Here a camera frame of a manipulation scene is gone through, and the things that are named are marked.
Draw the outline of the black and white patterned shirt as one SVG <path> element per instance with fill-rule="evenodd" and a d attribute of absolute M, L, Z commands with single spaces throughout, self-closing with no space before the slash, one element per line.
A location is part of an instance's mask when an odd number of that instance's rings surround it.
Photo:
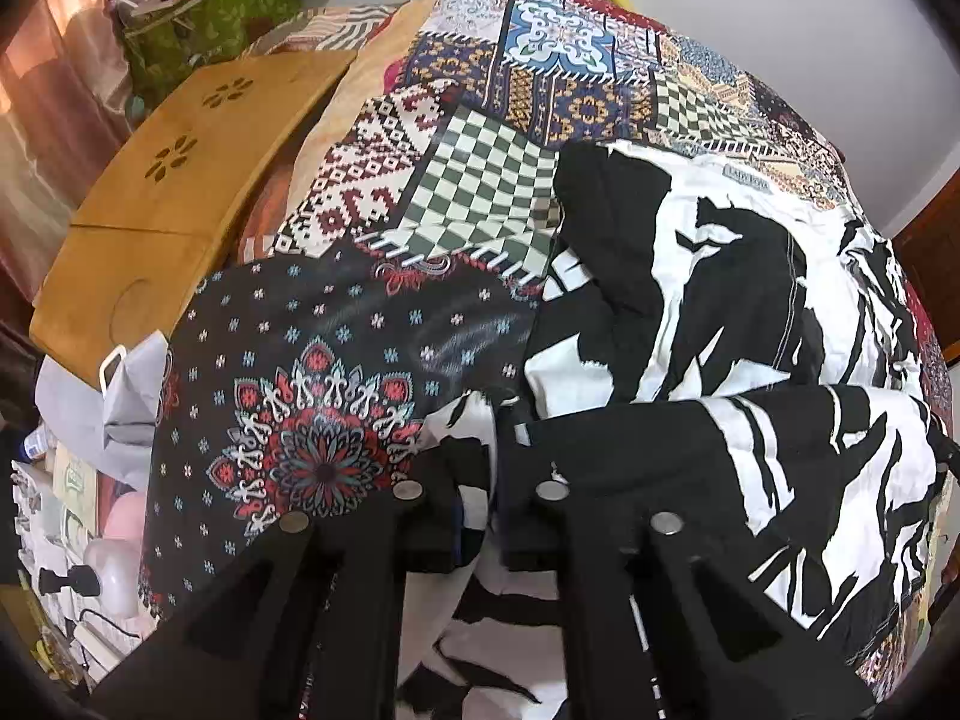
<path fill-rule="evenodd" d="M 570 143 L 553 195 L 512 369 L 548 437 L 715 532 L 864 668 L 923 580 L 942 481 L 892 246 L 716 154 Z"/>

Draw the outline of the white paper bag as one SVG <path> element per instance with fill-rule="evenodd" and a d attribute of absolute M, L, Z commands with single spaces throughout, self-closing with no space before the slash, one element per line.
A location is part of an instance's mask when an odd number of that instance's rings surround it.
<path fill-rule="evenodd" d="M 99 364 L 93 385 L 46 356 L 34 387 L 39 415 L 57 442 L 139 493 L 148 488 L 167 353 L 160 330 L 132 349 L 119 344 Z"/>

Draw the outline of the colourful patchwork bedspread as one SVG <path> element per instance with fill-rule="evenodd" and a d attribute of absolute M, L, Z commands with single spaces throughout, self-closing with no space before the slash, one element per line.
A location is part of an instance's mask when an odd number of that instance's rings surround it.
<path fill-rule="evenodd" d="M 716 154 L 872 226 L 827 138 L 646 16 L 436 0 L 392 29 L 410 39 L 398 82 L 327 149 L 270 255 L 203 278 L 174 332 L 140 572 L 155 616 L 288 512 L 351 514 L 441 440 L 542 422 L 512 369 L 562 226 L 563 146 Z"/>

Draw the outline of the wooden lap desk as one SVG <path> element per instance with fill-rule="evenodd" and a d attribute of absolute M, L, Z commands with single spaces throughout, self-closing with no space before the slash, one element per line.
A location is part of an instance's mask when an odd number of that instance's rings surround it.
<path fill-rule="evenodd" d="M 349 50 L 201 68 L 146 117 L 86 195 L 29 336 L 88 385 L 116 346 L 172 332 L 226 257 L 263 173 L 324 106 Z"/>

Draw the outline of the brown wooden door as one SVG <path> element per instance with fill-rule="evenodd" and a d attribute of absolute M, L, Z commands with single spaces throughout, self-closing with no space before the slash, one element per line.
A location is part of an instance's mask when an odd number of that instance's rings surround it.
<path fill-rule="evenodd" d="M 893 239 L 896 255 L 928 312 L 944 359 L 958 361 L 960 340 L 960 176 L 954 172 Z"/>

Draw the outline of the pink orange curtain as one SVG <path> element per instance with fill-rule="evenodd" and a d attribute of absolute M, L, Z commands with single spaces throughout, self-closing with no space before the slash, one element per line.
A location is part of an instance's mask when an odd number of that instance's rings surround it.
<path fill-rule="evenodd" d="M 130 93 L 106 0 L 2 0 L 2 278 L 25 301 L 130 135 Z"/>

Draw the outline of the green patterned storage bag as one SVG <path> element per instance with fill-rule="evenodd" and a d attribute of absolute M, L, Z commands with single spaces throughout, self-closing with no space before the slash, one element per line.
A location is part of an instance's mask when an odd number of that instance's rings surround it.
<path fill-rule="evenodd" d="M 197 68 L 237 59 L 301 0 L 178 0 L 122 29 L 133 94 L 155 109 Z"/>

